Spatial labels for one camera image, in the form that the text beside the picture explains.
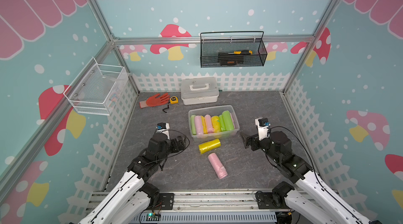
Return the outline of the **pink trash bag roll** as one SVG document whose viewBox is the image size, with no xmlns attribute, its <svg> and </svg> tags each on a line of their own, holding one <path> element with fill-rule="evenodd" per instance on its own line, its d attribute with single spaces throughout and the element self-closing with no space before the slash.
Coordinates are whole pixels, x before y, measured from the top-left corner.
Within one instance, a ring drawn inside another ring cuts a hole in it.
<svg viewBox="0 0 403 224">
<path fill-rule="evenodd" d="M 210 115 L 204 116 L 205 119 L 205 125 L 206 125 L 206 130 L 208 134 L 214 133 L 214 127 L 212 124 L 212 117 Z"/>
<path fill-rule="evenodd" d="M 220 180 L 225 178 L 228 175 L 224 165 L 222 164 L 222 162 L 220 161 L 220 159 L 216 153 L 210 154 L 208 156 L 208 160 L 209 160 L 210 164 L 212 165 L 217 177 Z"/>
<path fill-rule="evenodd" d="M 203 135 L 204 134 L 203 118 L 201 116 L 196 116 L 194 118 L 194 123 L 195 123 L 196 134 Z"/>
</svg>

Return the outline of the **yellow trash bag roll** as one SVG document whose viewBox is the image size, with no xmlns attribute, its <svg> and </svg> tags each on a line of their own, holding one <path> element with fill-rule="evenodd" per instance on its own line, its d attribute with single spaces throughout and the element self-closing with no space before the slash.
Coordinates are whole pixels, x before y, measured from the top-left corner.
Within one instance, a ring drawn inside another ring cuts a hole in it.
<svg viewBox="0 0 403 224">
<path fill-rule="evenodd" d="M 205 117 L 201 116 L 201 121 L 202 121 L 202 125 L 203 125 L 203 133 L 207 134 L 207 126 L 206 126 L 206 122 L 205 122 Z"/>
<path fill-rule="evenodd" d="M 212 124 L 213 124 L 213 127 L 214 127 L 214 133 L 221 132 L 220 123 L 219 123 L 219 116 L 213 116 L 212 117 Z"/>
<path fill-rule="evenodd" d="M 200 154 L 204 154 L 204 153 L 206 153 L 208 151 L 211 151 L 211 150 L 214 150 L 214 149 L 216 149 L 216 148 L 218 148 L 220 146 L 221 146 L 220 140 L 215 139 L 215 140 L 212 140 L 212 141 L 202 143 L 198 147 L 199 147 Z"/>
</svg>

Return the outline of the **pale green trash bag roll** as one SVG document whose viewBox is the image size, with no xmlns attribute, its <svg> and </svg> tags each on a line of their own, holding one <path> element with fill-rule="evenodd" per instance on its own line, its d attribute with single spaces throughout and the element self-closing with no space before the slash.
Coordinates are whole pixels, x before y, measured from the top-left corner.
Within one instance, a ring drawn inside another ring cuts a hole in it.
<svg viewBox="0 0 403 224">
<path fill-rule="evenodd" d="M 190 117 L 190 123 L 191 123 L 191 133 L 192 135 L 196 135 L 196 126 L 195 126 L 195 115 L 191 115 Z"/>
</svg>

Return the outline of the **light green trash bag roll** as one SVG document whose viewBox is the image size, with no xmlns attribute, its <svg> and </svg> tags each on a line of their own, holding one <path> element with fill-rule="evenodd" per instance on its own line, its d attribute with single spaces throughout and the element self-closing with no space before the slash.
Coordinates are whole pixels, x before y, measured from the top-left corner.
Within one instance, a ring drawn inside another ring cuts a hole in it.
<svg viewBox="0 0 403 224">
<path fill-rule="evenodd" d="M 226 110 L 222 113 L 222 119 L 226 128 L 226 131 L 232 131 L 235 129 L 232 114 Z"/>
</svg>

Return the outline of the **bright green trash bag roll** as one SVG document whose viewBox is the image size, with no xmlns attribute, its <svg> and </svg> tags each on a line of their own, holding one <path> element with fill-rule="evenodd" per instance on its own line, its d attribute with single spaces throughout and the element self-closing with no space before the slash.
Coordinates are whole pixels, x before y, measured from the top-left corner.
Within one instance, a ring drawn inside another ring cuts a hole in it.
<svg viewBox="0 0 403 224">
<path fill-rule="evenodd" d="M 226 127 L 225 127 L 225 122 L 224 122 L 224 117 L 223 115 L 219 116 L 219 123 L 220 123 L 220 130 L 221 132 L 225 132 L 226 131 Z"/>
</svg>

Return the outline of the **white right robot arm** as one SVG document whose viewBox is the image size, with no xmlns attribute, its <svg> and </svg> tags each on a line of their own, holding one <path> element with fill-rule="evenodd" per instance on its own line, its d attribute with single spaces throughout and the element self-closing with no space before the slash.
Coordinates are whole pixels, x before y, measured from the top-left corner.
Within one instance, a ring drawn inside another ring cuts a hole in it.
<svg viewBox="0 0 403 224">
<path fill-rule="evenodd" d="M 245 148 L 261 150 L 267 160 L 290 182 L 272 190 L 273 204 L 286 205 L 314 224 L 371 224 L 322 180 L 314 168 L 292 151 L 292 142 L 282 131 L 241 134 Z"/>
</svg>

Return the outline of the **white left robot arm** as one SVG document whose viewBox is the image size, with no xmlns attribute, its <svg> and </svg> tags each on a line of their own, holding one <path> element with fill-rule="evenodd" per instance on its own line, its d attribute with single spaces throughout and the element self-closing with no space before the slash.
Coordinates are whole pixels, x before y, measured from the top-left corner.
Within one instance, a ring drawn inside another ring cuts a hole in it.
<svg viewBox="0 0 403 224">
<path fill-rule="evenodd" d="M 190 145 L 186 135 L 173 130 L 178 136 L 170 139 L 168 132 L 170 129 L 154 133 L 148 147 L 132 160 L 112 191 L 80 224 L 128 224 L 159 204 L 160 190 L 148 180 L 163 169 L 168 158 L 181 154 Z"/>
</svg>

